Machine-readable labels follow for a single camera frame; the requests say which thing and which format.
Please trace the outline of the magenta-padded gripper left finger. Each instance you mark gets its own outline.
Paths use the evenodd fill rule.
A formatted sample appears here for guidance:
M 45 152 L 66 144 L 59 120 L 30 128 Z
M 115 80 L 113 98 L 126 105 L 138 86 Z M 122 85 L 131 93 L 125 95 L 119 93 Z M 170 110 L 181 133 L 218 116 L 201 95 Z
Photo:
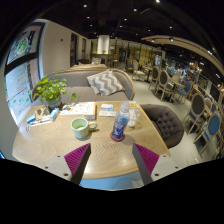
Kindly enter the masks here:
M 52 157 L 43 169 L 79 185 L 83 173 L 91 154 L 91 144 L 85 144 L 66 155 L 56 155 Z

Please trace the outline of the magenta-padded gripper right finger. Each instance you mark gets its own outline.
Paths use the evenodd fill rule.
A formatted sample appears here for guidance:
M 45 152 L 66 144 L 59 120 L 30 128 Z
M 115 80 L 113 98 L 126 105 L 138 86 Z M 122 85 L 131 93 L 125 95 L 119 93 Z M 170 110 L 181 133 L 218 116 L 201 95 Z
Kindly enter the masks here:
M 144 185 L 159 180 L 181 169 L 181 167 L 168 155 L 158 155 L 136 143 L 133 144 L 132 154 L 136 160 Z

